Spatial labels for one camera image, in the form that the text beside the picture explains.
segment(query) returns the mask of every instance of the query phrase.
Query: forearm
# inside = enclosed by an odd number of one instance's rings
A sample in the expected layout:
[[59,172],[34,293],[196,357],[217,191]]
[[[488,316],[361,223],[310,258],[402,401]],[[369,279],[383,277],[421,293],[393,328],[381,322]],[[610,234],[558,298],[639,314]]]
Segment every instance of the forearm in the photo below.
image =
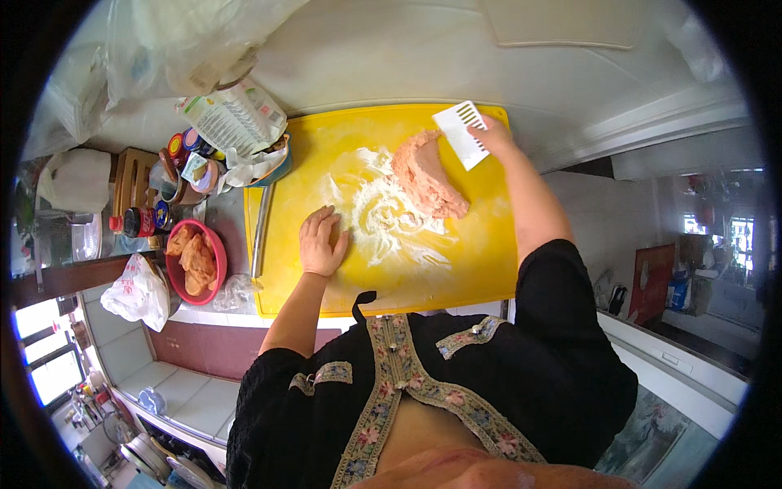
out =
[[514,147],[497,158],[505,169],[519,264],[552,239],[573,241],[565,211],[525,154]]
[[288,348],[304,357],[315,352],[317,318],[328,279],[315,273],[304,273],[280,313],[271,323],[258,354],[272,348]]

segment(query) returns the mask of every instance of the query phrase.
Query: hand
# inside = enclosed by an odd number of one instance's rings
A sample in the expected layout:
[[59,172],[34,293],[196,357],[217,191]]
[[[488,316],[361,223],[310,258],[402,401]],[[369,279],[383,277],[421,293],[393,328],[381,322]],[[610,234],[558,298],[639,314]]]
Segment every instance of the hand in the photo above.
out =
[[481,128],[474,128],[472,126],[467,127],[467,132],[473,138],[478,139],[483,147],[486,148],[489,153],[494,156],[500,157],[509,152],[518,150],[518,147],[513,142],[511,132],[497,119],[481,114],[483,122],[486,123],[486,130]]
[[339,222],[339,214],[333,213],[334,206],[323,206],[310,214],[299,229],[299,257],[305,273],[330,277],[345,257],[348,231],[339,235],[333,250],[328,244],[332,226]]

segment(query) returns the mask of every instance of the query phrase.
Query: blue container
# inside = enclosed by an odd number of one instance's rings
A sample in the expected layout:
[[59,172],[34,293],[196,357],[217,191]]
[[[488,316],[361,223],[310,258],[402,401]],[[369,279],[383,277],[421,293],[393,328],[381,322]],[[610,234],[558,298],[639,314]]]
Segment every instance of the blue container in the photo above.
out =
[[282,163],[280,163],[280,166],[276,167],[270,174],[260,180],[250,182],[249,185],[246,185],[247,187],[267,187],[291,171],[291,168],[293,167],[293,158],[291,157],[290,134],[287,132],[286,134],[288,135],[288,139],[285,140],[285,149],[288,150],[288,154],[285,156]]

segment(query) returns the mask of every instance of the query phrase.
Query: pink bowl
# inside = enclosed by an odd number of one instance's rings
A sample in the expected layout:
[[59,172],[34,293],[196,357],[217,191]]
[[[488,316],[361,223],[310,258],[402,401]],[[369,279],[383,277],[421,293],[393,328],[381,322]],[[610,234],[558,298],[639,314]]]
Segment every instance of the pink bowl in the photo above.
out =
[[220,288],[223,286],[223,282],[225,282],[225,272],[228,268],[228,259],[225,256],[225,247],[223,246],[223,242],[217,236],[217,233],[207,228],[201,221],[197,221],[196,219],[184,219],[179,221],[174,226],[174,228],[171,229],[170,236],[175,235],[177,231],[182,229],[183,226],[197,228],[198,232],[205,234],[206,237],[209,238],[209,241],[212,242],[212,247],[214,248],[214,261],[217,268],[217,286],[214,288],[214,290],[209,290],[207,288],[199,296],[191,296],[185,290],[185,270],[183,270],[182,265],[179,264],[179,257],[173,257],[171,255],[166,255],[166,269],[168,272],[168,279],[171,281],[171,285],[174,287],[174,290],[177,291],[179,296],[185,302],[189,302],[190,304],[194,304],[196,306],[203,306],[204,304],[208,304],[212,299],[214,299],[214,296],[217,295],[217,291],[220,290]]

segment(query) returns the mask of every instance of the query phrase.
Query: black shirt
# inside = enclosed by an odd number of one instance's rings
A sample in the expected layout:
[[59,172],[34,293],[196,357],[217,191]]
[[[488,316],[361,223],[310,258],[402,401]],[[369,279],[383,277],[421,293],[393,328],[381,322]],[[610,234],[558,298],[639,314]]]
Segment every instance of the black shirt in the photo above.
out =
[[576,248],[522,263],[515,325],[485,315],[369,318],[305,358],[258,357],[228,437],[229,487],[345,487],[374,474],[402,392],[453,412],[495,455],[592,468],[637,377],[597,324]]

